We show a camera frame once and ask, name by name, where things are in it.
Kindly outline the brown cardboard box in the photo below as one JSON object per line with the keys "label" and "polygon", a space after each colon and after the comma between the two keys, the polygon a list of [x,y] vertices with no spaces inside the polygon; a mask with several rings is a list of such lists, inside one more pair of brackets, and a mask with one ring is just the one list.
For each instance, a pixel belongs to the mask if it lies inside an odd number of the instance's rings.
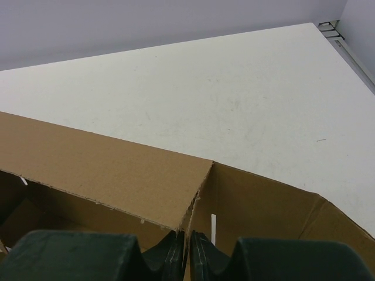
{"label": "brown cardboard box", "polygon": [[322,196],[194,156],[1,114],[1,249],[35,229],[339,241],[374,268],[374,238]]}

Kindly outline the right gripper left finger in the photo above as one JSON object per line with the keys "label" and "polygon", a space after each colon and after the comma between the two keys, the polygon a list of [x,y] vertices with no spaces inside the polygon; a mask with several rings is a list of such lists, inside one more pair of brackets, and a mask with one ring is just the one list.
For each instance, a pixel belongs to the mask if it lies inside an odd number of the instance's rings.
{"label": "right gripper left finger", "polygon": [[141,251],[130,234],[33,231],[1,263],[1,280],[182,280],[184,239],[170,231]]}

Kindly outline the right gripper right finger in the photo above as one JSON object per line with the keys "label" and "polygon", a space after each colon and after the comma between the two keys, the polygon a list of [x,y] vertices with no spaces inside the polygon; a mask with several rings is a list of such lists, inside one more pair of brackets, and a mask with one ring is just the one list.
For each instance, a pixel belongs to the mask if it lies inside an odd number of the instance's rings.
{"label": "right gripper right finger", "polygon": [[190,238],[192,280],[374,280],[360,256],[329,241],[239,238],[226,255],[201,232]]}

